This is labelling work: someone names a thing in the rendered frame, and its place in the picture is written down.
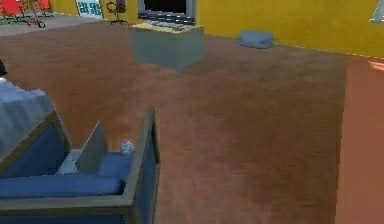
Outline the grey-green box table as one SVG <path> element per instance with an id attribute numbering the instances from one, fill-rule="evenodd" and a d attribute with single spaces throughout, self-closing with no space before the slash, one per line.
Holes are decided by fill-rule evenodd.
<path id="1" fill-rule="evenodd" d="M 176 71 L 202 59 L 204 27 L 184 25 L 183 31 L 152 26 L 148 23 L 131 27 L 133 57 L 141 62 L 164 66 Z"/>

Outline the small pale multicoloured object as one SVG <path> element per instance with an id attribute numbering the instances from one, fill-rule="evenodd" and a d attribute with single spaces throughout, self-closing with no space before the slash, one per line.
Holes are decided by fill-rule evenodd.
<path id="1" fill-rule="evenodd" d="M 131 141 L 129 140 L 123 140 L 121 144 L 121 152 L 124 154 L 130 154 L 134 152 L 134 145 Z"/>

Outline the blue-grey floor cushion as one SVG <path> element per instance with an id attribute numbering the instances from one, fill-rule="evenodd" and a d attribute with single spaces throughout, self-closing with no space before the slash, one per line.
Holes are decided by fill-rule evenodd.
<path id="1" fill-rule="evenodd" d="M 237 37 L 237 42 L 240 45 L 258 49 L 270 48 L 273 41 L 274 35 L 272 33 L 257 30 L 242 31 Z"/>

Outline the black television set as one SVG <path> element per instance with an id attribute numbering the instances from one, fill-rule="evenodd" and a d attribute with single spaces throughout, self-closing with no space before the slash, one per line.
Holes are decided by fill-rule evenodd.
<path id="1" fill-rule="evenodd" d="M 196 0 L 137 0 L 137 9 L 139 19 L 196 24 Z"/>

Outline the grey open laptop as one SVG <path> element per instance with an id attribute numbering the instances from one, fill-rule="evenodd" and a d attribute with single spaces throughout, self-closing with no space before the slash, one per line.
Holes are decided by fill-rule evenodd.
<path id="1" fill-rule="evenodd" d="M 95 174 L 99 171 L 108 152 L 101 122 L 98 122 L 81 149 L 72 149 L 57 174 Z"/>

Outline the dark stand with round shapes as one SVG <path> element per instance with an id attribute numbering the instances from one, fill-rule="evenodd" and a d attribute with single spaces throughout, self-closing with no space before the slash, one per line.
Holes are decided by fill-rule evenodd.
<path id="1" fill-rule="evenodd" d="M 112 13 L 116 16 L 116 18 L 114 20 L 110 21 L 111 25 L 116 24 L 116 23 L 120 23 L 121 25 L 123 25 L 124 23 L 126 23 L 126 20 L 122 20 L 119 17 L 119 15 L 121 13 L 126 12 L 125 0 L 115 0 L 114 2 L 108 2 L 106 4 L 106 7 L 107 7 L 107 11 L 109 13 Z"/>

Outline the white and teal framed picture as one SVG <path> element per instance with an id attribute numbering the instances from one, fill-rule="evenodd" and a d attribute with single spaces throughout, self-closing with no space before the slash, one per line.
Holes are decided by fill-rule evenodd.
<path id="1" fill-rule="evenodd" d="M 79 15 L 88 18 L 102 17 L 100 0 L 76 0 Z"/>

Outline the red chair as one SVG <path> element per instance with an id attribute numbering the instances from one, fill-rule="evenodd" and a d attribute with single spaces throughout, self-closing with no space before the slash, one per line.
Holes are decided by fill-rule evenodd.
<path id="1" fill-rule="evenodd" d="M 41 0 L 0 0 L 0 23 L 45 28 L 43 18 L 52 18 Z"/>

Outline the pale grey lamp shade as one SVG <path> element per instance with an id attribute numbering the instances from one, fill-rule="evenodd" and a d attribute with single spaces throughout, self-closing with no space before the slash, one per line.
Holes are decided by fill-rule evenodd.
<path id="1" fill-rule="evenodd" d="M 384 0 L 379 0 L 377 6 L 369 19 L 370 23 L 384 23 Z"/>

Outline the blue sofa with wooden frame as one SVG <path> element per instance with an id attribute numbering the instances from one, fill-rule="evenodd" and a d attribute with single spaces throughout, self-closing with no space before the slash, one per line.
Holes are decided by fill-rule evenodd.
<path id="1" fill-rule="evenodd" d="M 0 224 L 155 224 L 155 111 L 135 151 L 108 152 L 95 174 L 57 174 L 73 148 L 48 95 L 0 78 Z"/>

